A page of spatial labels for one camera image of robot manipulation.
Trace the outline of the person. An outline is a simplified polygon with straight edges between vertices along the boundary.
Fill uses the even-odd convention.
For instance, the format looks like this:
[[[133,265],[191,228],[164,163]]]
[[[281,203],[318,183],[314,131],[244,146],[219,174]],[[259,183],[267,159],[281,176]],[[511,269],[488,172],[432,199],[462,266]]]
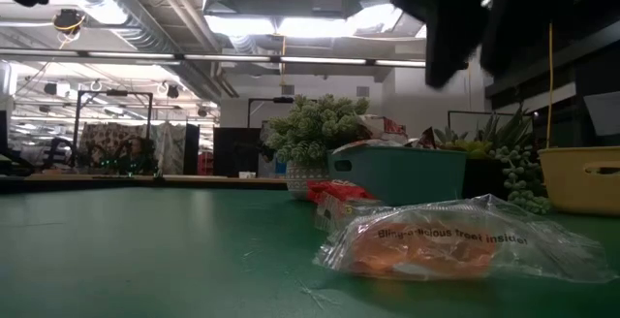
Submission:
[[[154,153],[153,141],[132,137],[114,152],[113,166],[119,175],[154,175],[158,170]]]

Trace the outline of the long ceiling light bar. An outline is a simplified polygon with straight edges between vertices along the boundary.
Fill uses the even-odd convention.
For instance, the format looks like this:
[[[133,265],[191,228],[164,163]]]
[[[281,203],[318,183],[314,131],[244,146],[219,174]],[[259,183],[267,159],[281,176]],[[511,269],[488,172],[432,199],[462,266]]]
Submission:
[[[376,59],[352,57],[257,55],[257,54],[215,54],[215,53],[154,53],[128,51],[96,51],[47,48],[0,48],[0,58],[18,60],[45,59],[88,59],[123,60],[141,63],[163,63],[179,65],[185,61],[235,62],[235,63],[277,63],[277,64],[318,64],[390,68],[424,68],[425,62],[414,59]]]

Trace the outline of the yellow plastic basket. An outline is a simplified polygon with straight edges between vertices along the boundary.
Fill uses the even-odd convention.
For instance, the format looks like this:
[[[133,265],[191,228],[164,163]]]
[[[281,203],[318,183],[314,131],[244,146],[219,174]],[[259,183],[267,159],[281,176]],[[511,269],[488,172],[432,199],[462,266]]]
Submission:
[[[546,148],[539,157],[554,208],[620,216],[620,146]]]

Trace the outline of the patterned curtain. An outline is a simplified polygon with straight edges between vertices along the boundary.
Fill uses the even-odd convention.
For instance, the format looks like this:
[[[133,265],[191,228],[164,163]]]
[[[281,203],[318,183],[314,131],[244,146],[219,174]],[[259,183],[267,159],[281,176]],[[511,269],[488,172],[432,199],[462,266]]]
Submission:
[[[118,123],[86,123],[79,145],[99,144],[108,151],[117,149],[122,141],[132,137],[143,138],[144,125],[124,125]],[[164,175],[183,175],[183,157],[186,129],[184,125],[164,122],[150,127],[149,138],[154,142],[155,159]]]

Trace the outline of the long wooden workbench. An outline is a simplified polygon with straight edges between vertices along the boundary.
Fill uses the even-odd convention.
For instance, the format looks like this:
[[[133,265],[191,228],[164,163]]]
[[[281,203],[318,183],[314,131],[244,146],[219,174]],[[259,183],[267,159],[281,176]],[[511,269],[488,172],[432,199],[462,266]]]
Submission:
[[[26,181],[85,181],[85,180],[132,180],[132,181],[165,181],[165,182],[191,182],[191,183],[258,183],[261,185],[284,185],[284,178],[239,178],[215,175],[67,175],[67,174],[33,174],[24,178]]]

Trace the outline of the red KitKat bar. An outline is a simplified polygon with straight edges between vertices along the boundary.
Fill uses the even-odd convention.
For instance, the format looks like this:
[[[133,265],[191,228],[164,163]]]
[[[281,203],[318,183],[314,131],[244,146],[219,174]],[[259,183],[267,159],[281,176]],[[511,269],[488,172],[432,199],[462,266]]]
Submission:
[[[338,201],[375,199],[364,188],[345,180],[308,181],[307,187],[306,197],[317,205],[322,204],[327,196],[334,197]]]

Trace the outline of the teal plastic basket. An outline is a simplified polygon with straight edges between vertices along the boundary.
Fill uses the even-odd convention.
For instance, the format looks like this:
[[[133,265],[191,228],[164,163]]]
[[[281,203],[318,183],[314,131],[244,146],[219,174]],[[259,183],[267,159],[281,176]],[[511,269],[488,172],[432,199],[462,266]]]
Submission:
[[[356,146],[328,156],[329,175],[364,188],[389,206],[461,198],[464,152],[389,146]]]

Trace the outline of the narrow black panel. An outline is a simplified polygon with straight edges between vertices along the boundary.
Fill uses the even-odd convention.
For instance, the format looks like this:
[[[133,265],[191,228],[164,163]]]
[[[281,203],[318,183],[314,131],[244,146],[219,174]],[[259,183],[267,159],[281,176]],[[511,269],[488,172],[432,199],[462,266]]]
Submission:
[[[185,175],[196,175],[198,173],[200,127],[187,124],[185,129],[183,173]]]

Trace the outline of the pale green bushy succulent plant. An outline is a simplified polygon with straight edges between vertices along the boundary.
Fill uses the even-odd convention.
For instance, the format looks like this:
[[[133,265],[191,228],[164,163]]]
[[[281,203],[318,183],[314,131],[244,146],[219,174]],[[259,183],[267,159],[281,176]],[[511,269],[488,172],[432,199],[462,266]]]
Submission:
[[[329,179],[328,155],[366,137],[358,119],[368,108],[365,98],[297,95],[287,115],[269,119],[265,145],[286,165],[285,180],[294,199],[311,201],[310,185]]]

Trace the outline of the silver spiral ventilation duct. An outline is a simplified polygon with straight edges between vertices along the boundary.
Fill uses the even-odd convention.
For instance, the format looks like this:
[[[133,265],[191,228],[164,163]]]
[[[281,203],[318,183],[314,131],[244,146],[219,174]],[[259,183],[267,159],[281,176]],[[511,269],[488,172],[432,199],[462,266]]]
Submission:
[[[138,51],[181,51],[139,0],[77,0],[77,4],[97,21],[115,25],[114,33]]]

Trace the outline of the mixed succulents in dark pot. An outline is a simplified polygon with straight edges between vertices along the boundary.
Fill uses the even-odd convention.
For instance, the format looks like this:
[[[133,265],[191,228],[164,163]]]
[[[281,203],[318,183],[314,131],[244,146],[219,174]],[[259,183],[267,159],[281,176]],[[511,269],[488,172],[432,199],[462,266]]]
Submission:
[[[543,170],[534,148],[533,119],[519,109],[505,124],[500,116],[489,116],[483,129],[472,139],[449,127],[433,129],[437,148],[467,155],[462,196],[473,198],[491,194],[535,214],[551,209]]]

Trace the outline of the small black gantry frame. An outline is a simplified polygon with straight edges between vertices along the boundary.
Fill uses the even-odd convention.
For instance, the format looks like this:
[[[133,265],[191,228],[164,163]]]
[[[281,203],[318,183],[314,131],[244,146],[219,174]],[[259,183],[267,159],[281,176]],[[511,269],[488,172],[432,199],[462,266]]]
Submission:
[[[247,102],[247,114],[246,114],[246,127],[251,128],[251,116],[253,113],[252,104],[254,102],[270,102],[275,104],[292,104],[295,101],[294,97],[273,97],[273,98],[249,98]]]

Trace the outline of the black partition panel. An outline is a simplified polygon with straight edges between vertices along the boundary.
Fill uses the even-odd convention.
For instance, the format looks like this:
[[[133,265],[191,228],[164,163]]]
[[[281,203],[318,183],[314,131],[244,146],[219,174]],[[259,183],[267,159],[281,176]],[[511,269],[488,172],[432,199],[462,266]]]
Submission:
[[[215,128],[213,131],[213,174],[238,177],[240,172],[256,173],[259,166],[258,128]]]

